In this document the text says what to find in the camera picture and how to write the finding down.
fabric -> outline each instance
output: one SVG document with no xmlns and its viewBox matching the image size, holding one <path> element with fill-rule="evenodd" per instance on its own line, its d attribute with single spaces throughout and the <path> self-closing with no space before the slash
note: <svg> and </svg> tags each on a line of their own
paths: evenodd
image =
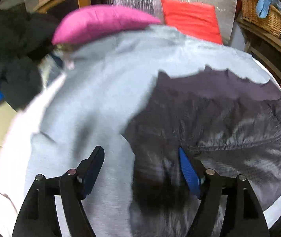
<svg viewBox="0 0 281 237">
<path fill-rule="evenodd" d="M 213 5 L 161 0 L 166 25 L 181 33 L 222 44 L 222 38 Z"/>
<path fill-rule="evenodd" d="M 67 74 L 31 140 L 25 183 L 19 184 L 26 195 L 36 174 L 60 176 L 101 145 L 104 164 L 92 193 L 82 201 L 97 236 L 132 235 L 134 154 L 120 133 L 146 106 L 159 70 L 183 77 L 203 71 L 207 64 L 255 83 L 270 80 L 247 53 L 159 25 L 86 44 L 73 60 L 75 69 Z M 59 199 L 56 207 L 62 234 L 70 236 Z"/>
<path fill-rule="evenodd" d="M 265 19 L 269 13 L 269 8 L 272 0 L 258 0 L 256 13 L 259 18 Z"/>
<path fill-rule="evenodd" d="M 266 73 L 269 74 L 271 81 L 275 84 L 275 86 L 281 91 L 281 87 L 280 85 L 277 83 L 277 80 L 273 77 L 273 75 L 271 74 L 271 72 L 268 71 L 268 69 L 266 67 L 263 66 L 263 64 L 256 60 L 255 58 L 253 58 L 253 60 L 255 61 L 255 63 L 262 68 Z"/>
<path fill-rule="evenodd" d="M 11 201 L 1 194 L 0 211 L 0 234 L 2 237 L 11 237 L 18 214 Z"/>
<path fill-rule="evenodd" d="M 52 43 L 81 44 L 122 30 L 143 29 L 160 20 L 123 6 L 93 5 L 69 13 L 60 23 Z"/>
<path fill-rule="evenodd" d="M 200 201 L 181 173 L 179 146 L 222 176 L 246 175 L 263 210 L 281 196 L 281 97 L 255 101 L 240 92 L 205 98 L 187 89 L 199 75 L 181 81 L 159 73 L 147 106 L 124 132 L 135 154 L 134 235 L 186 236 Z M 225 197 L 213 236 L 219 236 L 224 211 Z"/>
<path fill-rule="evenodd" d="M 23 7 L 0 10 L 0 91 L 13 109 L 24 108 L 40 92 L 37 64 L 52 50 L 58 23 Z"/>
<path fill-rule="evenodd" d="M 270 206 L 263 211 L 266 223 L 271 228 L 281 216 L 281 196 Z"/>
<path fill-rule="evenodd" d="M 276 7 L 281 13 L 281 2 L 280 0 L 258 0 L 256 7 L 256 13 L 259 18 L 266 18 L 269 12 L 269 6 L 272 4 Z"/>
<path fill-rule="evenodd" d="M 0 61 L 0 91 L 14 109 L 25 108 L 41 91 L 37 64 L 29 57 Z"/>
<path fill-rule="evenodd" d="M 24 111 L 18 111 L 0 150 L 0 193 L 10 198 L 17 211 L 24 200 L 26 168 L 31 156 L 31 136 L 39 132 L 43 114 L 65 78 L 66 75 L 62 73 Z M 8 181 L 8 172 L 15 175 L 14 182 Z"/>
<path fill-rule="evenodd" d="M 269 81 L 266 84 L 256 84 L 249 79 L 241 79 L 229 69 L 224 71 L 212 70 L 205 65 L 204 71 L 189 77 L 171 79 L 161 73 L 160 88 L 172 87 L 175 91 L 183 93 L 194 93 L 199 97 L 211 99 L 223 97 L 237 99 L 245 95 L 255 101 L 278 100 L 281 91 Z"/>
<path fill-rule="evenodd" d="M 64 56 L 63 52 L 60 50 L 56 50 L 55 53 L 62 58 Z M 43 89 L 46 89 L 62 72 L 64 72 L 64 62 L 59 56 L 51 52 L 46 55 L 38 65 Z"/>
</svg>

wicker basket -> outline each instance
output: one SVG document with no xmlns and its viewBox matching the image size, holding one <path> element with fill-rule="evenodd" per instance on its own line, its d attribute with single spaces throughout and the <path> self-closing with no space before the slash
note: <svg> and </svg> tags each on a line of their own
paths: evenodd
<svg viewBox="0 0 281 237">
<path fill-rule="evenodd" d="M 281 34 L 281 13 L 273 5 L 270 5 L 269 13 L 265 19 L 256 14 L 258 0 L 241 0 L 243 19 L 263 28 L 265 31 L 280 39 Z"/>
</svg>

red cushion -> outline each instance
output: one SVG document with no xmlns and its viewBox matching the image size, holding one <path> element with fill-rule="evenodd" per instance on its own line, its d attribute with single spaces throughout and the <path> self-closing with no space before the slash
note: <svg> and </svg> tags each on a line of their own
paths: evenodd
<svg viewBox="0 0 281 237">
<path fill-rule="evenodd" d="M 183 34 L 222 44 L 215 7 L 203 3 L 161 0 L 166 25 Z"/>
</svg>

pink pillow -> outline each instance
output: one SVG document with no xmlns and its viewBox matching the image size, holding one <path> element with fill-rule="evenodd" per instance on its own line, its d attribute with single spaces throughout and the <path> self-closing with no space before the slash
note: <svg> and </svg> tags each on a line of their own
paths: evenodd
<svg viewBox="0 0 281 237">
<path fill-rule="evenodd" d="M 121 30 L 143 29 L 160 20 L 123 6 L 93 5 L 69 13 L 57 27 L 52 44 L 80 44 Z"/>
</svg>

metal screw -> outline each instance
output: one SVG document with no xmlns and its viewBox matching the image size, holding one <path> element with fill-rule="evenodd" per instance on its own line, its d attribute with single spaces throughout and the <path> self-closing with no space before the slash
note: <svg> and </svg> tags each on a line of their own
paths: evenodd
<svg viewBox="0 0 281 237">
<path fill-rule="evenodd" d="M 208 168 L 208 169 L 206 169 L 206 174 L 208 174 L 208 175 L 214 175 L 214 174 L 215 174 L 215 171 L 214 171 L 213 169 L 211 169 L 211 168 Z"/>
<path fill-rule="evenodd" d="M 77 170 L 74 169 L 74 168 L 69 169 L 69 170 L 67 171 L 67 174 L 68 174 L 68 175 L 74 175 L 75 173 L 77 173 Z"/>
<path fill-rule="evenodd" d="M 247 179 L 247 177 L 245 177 L 244 175 L 239 175 L 238 178 L 241 180 L 241 181 L 245 181 Z"/>
<path fill-rule="evenodd" d="M 37 174 L 36 176 L 35 176 L 35 180 L 37 180 L 37 181 L 40 181 L 40 180 L 42 180 L 43 179 L 43 175 L 42 174 Z"/>
</svg>

